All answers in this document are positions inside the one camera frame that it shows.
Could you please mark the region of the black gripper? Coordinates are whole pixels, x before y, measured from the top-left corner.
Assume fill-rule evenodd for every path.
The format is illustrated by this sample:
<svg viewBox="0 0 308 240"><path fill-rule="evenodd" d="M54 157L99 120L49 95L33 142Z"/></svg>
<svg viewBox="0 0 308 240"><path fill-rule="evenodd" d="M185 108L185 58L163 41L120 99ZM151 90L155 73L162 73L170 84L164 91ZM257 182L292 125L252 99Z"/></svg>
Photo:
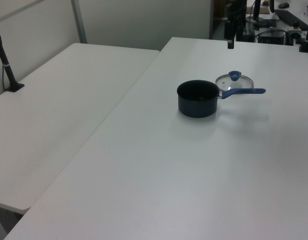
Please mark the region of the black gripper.
<svg viewBox="0 0 308 240"><path fill-rule="evenodd" d="M233 49L235 38L233 23L246 17L246 1L226 0L226 14L228 21L225 22L224 38L227 40L228 49Z"/></svg>

